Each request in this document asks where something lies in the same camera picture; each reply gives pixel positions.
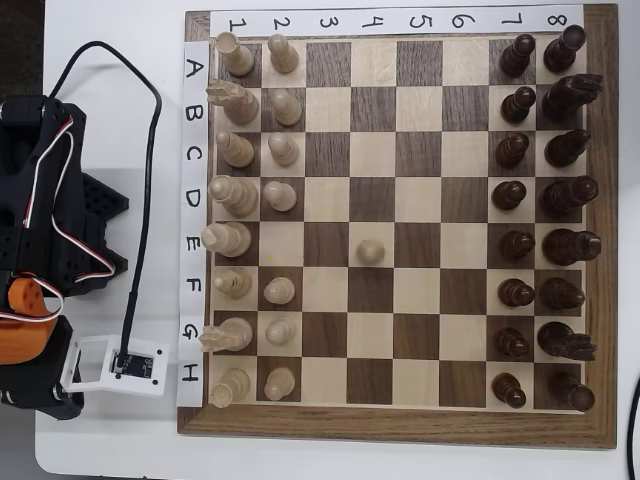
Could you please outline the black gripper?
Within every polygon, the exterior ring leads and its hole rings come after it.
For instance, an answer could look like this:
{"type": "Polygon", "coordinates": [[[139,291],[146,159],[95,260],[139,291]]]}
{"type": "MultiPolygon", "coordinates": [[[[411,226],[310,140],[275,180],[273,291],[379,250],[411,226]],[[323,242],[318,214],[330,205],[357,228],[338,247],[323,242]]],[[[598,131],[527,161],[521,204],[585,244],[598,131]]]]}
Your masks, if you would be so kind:
{"type": "Polygon", "coordinates": [[[40,355],[1,367],[1,402],[20,409],[38,410],[57,420],[70,420],[84,407],[82,392],[67,393],[60,384],[73,328],[61,316],[40,355]]]}

